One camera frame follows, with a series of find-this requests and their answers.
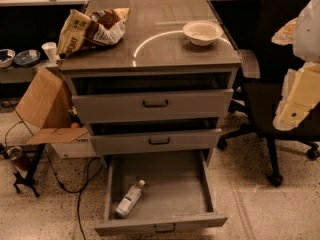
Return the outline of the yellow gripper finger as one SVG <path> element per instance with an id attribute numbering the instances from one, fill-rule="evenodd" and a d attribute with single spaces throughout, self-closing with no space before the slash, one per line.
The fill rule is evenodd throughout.
<path id="1" fill-rule="evenodd" d="M 289 131 L 296 128 L 320 102 L 320 64 L 305 63 L 299 70 L 289 69 L 281 96 L 273 126 Z"/>
<path id="2" fill-rule="evenodd" d="M 293 43 L 293 35 L 297 19 L 294 18 L 281 27 L 271 38 L 271 41 L 277 45 L 290 45 Z"/>

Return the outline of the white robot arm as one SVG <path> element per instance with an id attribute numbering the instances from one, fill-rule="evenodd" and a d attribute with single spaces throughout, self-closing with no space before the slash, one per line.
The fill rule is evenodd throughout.
<path id="1" fill-rule="evenodd" d="M 293 45 L 293 54 L 304 61 L 284 78 L 281 101 L 273 126 L 281 131 L 296 128 L 320 102 L 320 0 L 311 0 L 297 18 L 272 37 L 278 45 Z"/>

